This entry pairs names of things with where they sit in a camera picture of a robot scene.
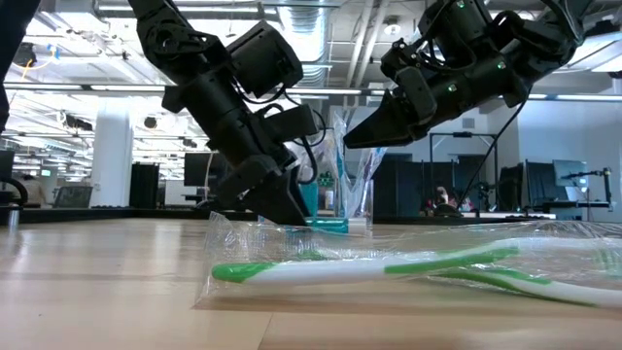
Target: cable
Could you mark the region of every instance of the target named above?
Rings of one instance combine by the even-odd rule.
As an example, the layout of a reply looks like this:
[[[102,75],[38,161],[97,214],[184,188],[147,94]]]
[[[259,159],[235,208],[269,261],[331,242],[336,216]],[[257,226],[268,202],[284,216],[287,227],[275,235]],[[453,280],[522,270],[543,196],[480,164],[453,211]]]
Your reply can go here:
[[[285,98],[290,100],[292,103],[294,103],[294,104],[296,104],[298,106],[300,105],[299,103],[297,103],[294,100],[292,100],[286,93],[284,93],[284,94],[285,94]],[[263,118],[265,116],[265,114],[269,110],[271,110],[272,108],[276,108],[276,109],[278,109],[281,112],[284,111],[283,106],[281,106],[280,104],[278,104],[278,103],[271,103],[271,104],[261,108],[260,110],[258,110],[258,115],[261,118]],[[326,136],[326,123],[324,122],[324,119],[322,118],[322,116],[320,114],[318,114],[318,115],[320,116],[320,119],[322,120],[322,123],[324,124],[325,127],[324,127],[324,135],[322,136],[322,140],[317,142],[315,144],[316,146],[321,144],[322,141],[324,141],[324,138]],[[252,135],[255,138],[256,142],[258,142],[257,141],[257,136],[255,135],[255,133],[253,131],[252,131]],[[311,168],[313,169],[313,175],[311,176],[311,179],[309,179],[309,180],[304,180],[304,181],[303,180],[299,180],[298,182],[300,184],[302,184],[302,185],[309,185],[309,184],[313,183],[318,178],[318,162],[316,161],[315,156],[313,155],[313,150],[311,150],[311,148],[315,147],[315,146],[310,145],[309,144],[309,140],[307,140],[307,138],[304,137],[304,136],[301,137],[300,140],[302,141],[302,144],[300,144],[300,146],[304,147],[304,150],[306,151],[307,155],[309,156],[309,160],[311,161]]]
[[[475,66],[475,64],[477,64],[477,55],[475,54],[475,52],[473,51],[473,49],[467,45],[467,43],[465,43],[465,41],[462,39],[462,37],[458,37],[460,39],[460,42],[464,45],[466,51],[468,52],[468,57],[470,58],[470,63],[466,66],[462,66],[462,67],[448,67],[448,66],[443,66],[443,65],[439,65],[438,64],[438,59],[436,58],[436,54],[434,52],[434,46],[433,46],[433,39],[429,39],[429,46],[430,46],[430,52],[431,55],[428,55],[427,53],[423,52],[423,51],[418,51],[417,55],[419,56],[419,58],[421,59],[421,63],[423,66],[425,66],[426,68],[432,70],[432,71],[437,71],[437,72],[460,72],[460,71],[465,71],[467,69],[470,69],[472,67]]]
[[[32,63],[32,59],[30,59],[28,61],[28,63],[26,64],[25,67],[22,67],[22,66],[20,66],[18,64],[15,64],[13,62],[11,62],[11,64],[13,64],[15,67],[19,67],[19,68],[23,69],[26,72],[27,71],[31,71],[31,70],[42,69],[42,68],[45,68],[46,66],[48,66],[48,64],[52,63],[52,61],[54,60],[54,57],[56,55],[56,50],[51,50],[51,53],[52,53],[52,56],[50,57],[50,59],[46,63],[40,65],[39,67],[28,67]]]
[[[509,24],[509,29],[512,33],[512,35],[514,35],[514,37],[520,41],[522,44],[524,45],[528,45],[530,47],[532,47],[534,50],[538,50],[540,54],[544,55],[544,56],[552,56],[552,57],[556,57],[558,55],[560,55],[562,52],[562,48],[558,47],[557,49],[555,49],[554,47],[549,47],[546,45],[542,45],[539,43],[534,42],[533,40],[525,37],[524,35],[521,34],[520,29],[523,28],[525,20],[520,18],[520,16],[518,16],[515,12],[513,11],[503,11],[500,14],[498,14],[495,19],[493,20],[493,26],[496,27],[501,27],[502,25],[504,25],[505,23]]]
[[[207,189],[209,189],[209,179],[210,179],[210,167],[212,166],[212,158],[214,158],[214,153],[210,153],[210,158],[207,160],[207,168],[205,169],[205,199],[207,199]]]
[[[245,102],[248,102],[248,103],[250,103],[250,104],[258,104],[258,105],[262,105],[262,104],[266,104],[266,103],[272,103],[272,102],[274,102],[274,101],[278,100],[279,98],[281,98],[281,96],[283,96],[283,94],[285,93],[285,90],[286,90],[286,88],[287,88],[285,85],[282,85],[282,86],[281,86],[281,88],[279,88],[279,90],[278,90],[278,91],[274,94],[274,96],[272,96],[272,97],[268,98],[268,99],[267,99],[267,100],[265,100],[265,101],[254,101],[254,100],[250,99],[250,98],[249,98],[249,97],[248,97],[248,96],[247,96],[247,95],[246,95],[246,94],[242,91],[242,88],[241,88],[239,85],[235,84],[235,86],[236,86],[236,89],[237,89],[237,93],[239,93],[239,94],[240,94],[240,96],[242,97],[242,99],[243,99]]]
[[[557,16],[559,21],[562,23],[562,27],[567,31],[567,34],[571,35],[572,39],[578,41],[581,36],[577,32],[574,27],[574,22],[570,18],[570,10],[568,8],[567,0],[561,0],[560,3],[555,2],[554,0],[541,0],[544,5],[548,6],[551,11]]]
[[[532,92],[532,90],[530,89],[527,92],[527,95],[529,96],[531,92]],[[514,122],[514,120],[518,117],[518,115],[521,113],[521,111],[523,110],[523,107],[525,107],[526,104],[527,104],[527,99],[525,99],[525,101],[523,101],[523,103],[521,103],[520,107],[518,107],[516,112],[514,112],[514,115],[512,116],[512,118],[510,118],[509,121],[507,121],[505,123],[505,125],[503,126],[501,131],[499,131],[499,134],[497,134],[497,137],[495,137],[495,140],[490,145],[490,148],[488,149],[488,152],[486,153],[486,156],[484,156],[484,158],[482,159],[481,163],[479,163],[479,167],[477,167],[477,171],[475,171],[473,176],[470,178],[470,181],[468,181],[468,185],[466,185],[465,193],[463,193],[463,195],[460,197],[460,201],[458,202],[459,206],[462,205],[462,203],[467,198],[467,195],[470,192],[470,188],[473,186],[473,182],[477,178],[477,175],[479,175],[479,172],[482,171],[482,168],[484,167],[484,164],[486,163],[486,159],[488,159],[488,157],[490,156],[490,153],[492,153],[493,150],[495,149],[495,147],[497,147],[497,143],[499,142],[499,139],[501,138],[503,133],[509,128],[509,126],[512,124],[512,122]]]
[[[436,58],[436,55],[434,52],[434,44],[433,44],[434,29],[438,24],[438,20],[440,19],[440,16],[449,8],[449,6],[451,6],[455,2],[456,0],[450,0],[447,3],[445,3],[440,8],[440,10],[438,10],[438,12],[436,13],[436,16],[434,16],[434,19],[430,23],[430,27],[428,28],[428,31],[426,32],[426,34],[423,35],[421,38],[419,38],[417,41],[415,41],[415,43],[413,44],[413,47],[417,51],[417,56],[420,58],[422,65],[432,71],[448,72],[448,73],[449,72],[460,72],[460,71],[464,71],[464,70],[472,68],[477,63],[477,55],[475,54],[475,52],[473,52],[472,48],[469,45],[467,45],[467,43],[465,43],[465,41],[462,39],[461,36],[458,36],[458,38],[460,39],[460,42],[464,45],[465,49],[467,50],[468,56],[470,58],[470,63],[463,67],[448,67],[448,66],[443,66],[443,65],[438,64],[438,59]],[[422,50],[419,50],[424,43],[428,43],[428,47],[430,49],[430,55],[423,52]]]
[[[300,104],[296,101],[294,101],[286,92],[283,93],[283,95],[285,96],[285,98],[292,102],[294,105],[296,106],[300,106]],[[320,137],[320,140],[318,140],[317,142],[313,143],[310,145],[310,147],[318,147],[320,146],[320,144],[322,144],[324,142],[324,140],[327,138],[327,122],[324,120],[324,118],[322,117],[322,115],[320,114],[320,112],[314,110],[313,108],[311,109],[311,111],[313,111],[313,113],[318,116],[318,118],[320,118],[320,122],[322,123],[322,137]],[[302,146],[304,147],[304,143],[300,144],[297,141],[294,141],[295,144],[297,144],[298,146]]]
[[[455,2],[456,2],[456,0],[450,0],[450,1],[446,2],[440,8],[440,10],[438,10],[438,12],[436,13],[436,16],[434,16],[434,19],[430,23],[430,27],[428,28],[428,32],[426,32],[426,34],[423,35],[421,38],[417,39],[417,41],[415,41],[415,43],[413,44],[413,46],[415,47],[415,50],[418,50],[419,48],[421,48],[421,46],[425,42],[427,42],[429,39],[432,39],[432,33],[434,32],[434,27],[436,26],[436,24],[438,23],[438,20],[440,19],[440,15],[442,15],[445,12],[445,10],[447,10],[449,8],[449,6],[451,6]]]
[[[300,139],[302,141],[302,145],[304,150],[309,155],[309,160],[311,161],[311,169],[313,170],[313,175],[311,175],[311,179],[309,180],[298,180],[298,183],[301,185],[310,185],[315,182],[318,178],[318,162],[315,160],[315,156],[313,155],[313,150],[311,150],[311,145],[309,145],[309,140],[306,137],[302,137]]]

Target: desk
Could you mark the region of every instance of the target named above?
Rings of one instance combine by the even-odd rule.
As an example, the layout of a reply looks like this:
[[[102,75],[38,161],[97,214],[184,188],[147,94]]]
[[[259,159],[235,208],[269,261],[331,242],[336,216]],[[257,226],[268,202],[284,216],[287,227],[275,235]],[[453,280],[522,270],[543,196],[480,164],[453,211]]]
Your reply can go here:
[[[408,230],[422,229],[408,227]],[[404,227],[376,227],[377,233]],[[368,306],[192,308],[205,222],[0,233],[0,349],[620,349],[622,313],[434,282],[359,285]],[[348,298],[347,287],[342,292]],[[408,307],[399,307],[401,302]],[[247,309],[261,309],[250,312]]]
[[[555,214],[560,220],[582,221],[585,214],[583,209],[609,209],[610,204],[602,201],[553,201],[542,203],[542,211]]]
[[[462,213],[465,218],[477,218],[477,213]],[[505,218],[526,218],[522,213],[480,213],[479,218],[481,219],[505,219]],[[532,219],[547,219],[547,220],[555,220],[557,217],[555,214],[544,214],[544,213],[532,213],[527,218]]]
[[[184,197],[185,200],[187,201],[194,201],[196,202],[196,204],[200,203],[201,200],[205,199],[205,195],[202,194],[182,194],[182,196]]]

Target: ceiling light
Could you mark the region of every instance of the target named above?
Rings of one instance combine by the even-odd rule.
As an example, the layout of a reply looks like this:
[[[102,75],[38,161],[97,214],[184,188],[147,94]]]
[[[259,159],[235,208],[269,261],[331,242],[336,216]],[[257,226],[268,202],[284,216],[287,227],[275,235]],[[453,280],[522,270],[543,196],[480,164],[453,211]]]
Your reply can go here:
[[[385,34],[398,35],[400,30],[401,30],[401,26],[399,26],[399,24],[389,24],[385,27]]]
[[[496,16],[498,16],[501,13],[501,11],[491,11],[490,12],[490,16],[492,18],[495,18]],[[535,14],[533,14],[531,11],[518,11],[517,15],[522,18],[522,19],[527,19],[527,20],[535,20]]]
[[[14,137],[14,141],[19,143],[22,146],[26,147],[35,147],[35,148],[45,148],[46,144],[37,138],[29,138],[29,137]]]
[[[41,166],[39,165],[14,165],[13,170],[39,170]]]
[[[593,69],[594,72],[620,72],[622,71],[622,55],[619,55],[612,59],[611,61],[596,67]]]
[[[238,13],[256,13],[255,7],[222,7],[222,6],[178,6],[180,12],[238,12]],[[99,11],[132,11],[132,8],[125,5],[101,5]],[[265,10],[267,14],[276,14],[275,10]]]
[[[5,83],[5,89],[26,89],[26,90],[82,90],[79,85],[73,84],[23,84]]]
[[[317,99],[317,100],[329,100],[328,96],[318,96],[318,95],[298,95],[298,94],[288,94],[289,97],[291,97],[294,100],[300,100],[300,99]]]
[[[546,99],[548,97],[548,95],[542,94],[542,93],[532,93],[529,95],[529,99],[531,100],[539,100],[539,99]]]
[[[90,166],[90,162],[89,161],[77,160],[75,158],[71,158],[70,161],[72,163],[74,163],[74,164],[79,164],[79,165],[83,165],[83,166]]]
[[[361,95],[363,92],[360,89],[353,88],[302,88],[293,87],[288,88],[287,93],[298,94],[317,94],[317,95]]]
[[[555,99],[560,101],[585,101],[585,102],[622,102],[622,95],[557,95]]]
[[[93,138],[95,137],[94,133],[45,133],[45,132],[24,132],[24,133],[15,133],[15,132],[5,132],[2,134],[4,137],[45,137],[45,138]]]
[[[69,167],[71,168],[71,170],[74,170],[74,171],[87,171],[87,170],[90,170],[90,167],[84,167],[84,166],[70,165]]]
[[[120,86],[90,86],[90,88],[96,91],[149,91],[149,92],[164,92],[163,86],[135,86],[135,85],[120,85]]]
[[[83,174],[83,173],[72,174],[72,173],[66,173],[66,172],[65,173],[60,173],[60,175],[67,176],[67,177],[86,177],[86,176],[88,176],[88,174]]]
[[[68,160],[66,159],[59,159],[59,158],[46,158],[46,161],[51,161],[51,162],[58,162],[58,163],[66,163]]]

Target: ceiling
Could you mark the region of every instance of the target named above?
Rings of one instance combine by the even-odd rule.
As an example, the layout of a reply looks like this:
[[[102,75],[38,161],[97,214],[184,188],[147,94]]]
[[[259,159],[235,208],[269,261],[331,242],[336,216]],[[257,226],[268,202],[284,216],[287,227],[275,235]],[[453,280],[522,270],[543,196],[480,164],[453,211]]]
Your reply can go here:
[[[64,83],[89,85],[169,85],[171,82],[159,73],[142,55],[140,42],[135,31],[136,20],[131,17],[124,0],[101,0],[93,9],[88,0],[44,1],[42,11],[37,14],[27,28],[24,42],[34,44],[37,61],[30,69],[13,65],[6,82],[16,83]],[[370,21],[362,28],[365,13],[365,0],[269,0],[262,2],[223,2],[223,1],[176,1],[182,13],[189,17],[192,26],[210,34],[218,35],[228,45],[245,33],[258,21],[265,18],[279,30],[293,46],[303,61],[308,86],[345,88],[348,70],[351,65],[355,42],[359,32],[366,30],[364,42],[372,45],[369,60],[363,52],[358,59],[358,68],[363,61],[369,61],[361,81],[363,87],[370,83],[385,83],[378,61],[391,43],[399,37],[411,40],[416,35],[415,23],[421,17],[426,5],[424,1],[389,1],[384,15],[377,0],[373,6]],[[615,9],[619,1],[598,1],[597,11]],[[503,0],[491,1],[489,7],[494,11],[522,10],[524,16],[537,16],[542,9],[539,1]],[[398,33],[385,32],[391,18],[399,26]],[[375,43],[370,42],[370,34],[377,20],[381,20]],[[600,58],[599,53],[606,53]],[[604,38],[588,42],[577,53],[567,72],[580,71],[585,83],[585,72],[599,70],[608,64],[609,69],[622,66],[622,43]],[[555,81],[563,88],[565,80]],[[594,92],[598,87],[585,88],[584,92]],[[35,156],[19,161],[56,163],[65,159],[76,159],[84,168],[81,177],[87,175],[91,156],[93,136],[83,133],[82,138],[68,138],[64,134],[75,133],[66,125],[66,116],[79,118],[96,127],[98,99],[96,95],[47,94],[38,91],[8,91],[12,100],[12,116],[7,129],[10,131],[43,134],[38,137],[21,137],[6,140],[6,146],[20,147],[19,154],[32,152]],[[136,107],[136,141],[134,157],[137,161],[160,162],[162,167],[180,169],[183,162],[179,158],[183,152],[205,151],[204,140],[195,142],[196,148],[183,145],[182,140],[162,139],[167,135],[185,135],[188,138],[203,137],[204,133],[194,119],[183,111],[173,115],[160,107],[156,96],[133,96],[132,105]],[[156,128],[144,126],[145,117],[157,119]],[[166,176],[175,177],[173,171],[164,171]]]

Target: ceiling pipe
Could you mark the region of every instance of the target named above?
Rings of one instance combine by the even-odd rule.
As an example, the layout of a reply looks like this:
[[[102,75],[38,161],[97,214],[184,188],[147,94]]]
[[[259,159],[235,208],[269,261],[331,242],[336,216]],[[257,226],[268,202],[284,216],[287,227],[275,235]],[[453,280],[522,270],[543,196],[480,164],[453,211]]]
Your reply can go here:
[[[345,87],[349,88],[354,78],[354,72],[357,69],[357,63],[359,62],[359,56],[361,55],[361,49],[363,48],[363,40],[367,34],[367,26],[371,19],[371,8],[373,8],[373,0],[365,0],[363,14],[361,15],[361,28],[357,35],[357,40],[354,44],[354,50],[352,51],[352,57],[350,57],[350,66],[348,67],[348,76],[346,77]]]
[[[380,32],[380,26],[385,19],[385,14],[387,13],[387,8],[389,7],[389,3],[391,0],[382,0],[380,2],[380,7],[378,7],[378,12],[376,13],[376,21],[373,24],[373,29],[371,30],[371,36],[367,41],[367,45],[365,45],[365,52],[363,54],[361,68],[359,68],[359,74],[357,75],[357,79],[355,80],[355,88],[360,87],[363,82],[363,78],[365,76],[365,72],[367,70],[367,64],[369,64],[369,59],[371,58],[371,53],[373,52],[373,48],[375,47],[376,40],[378,39],[378,32]]]

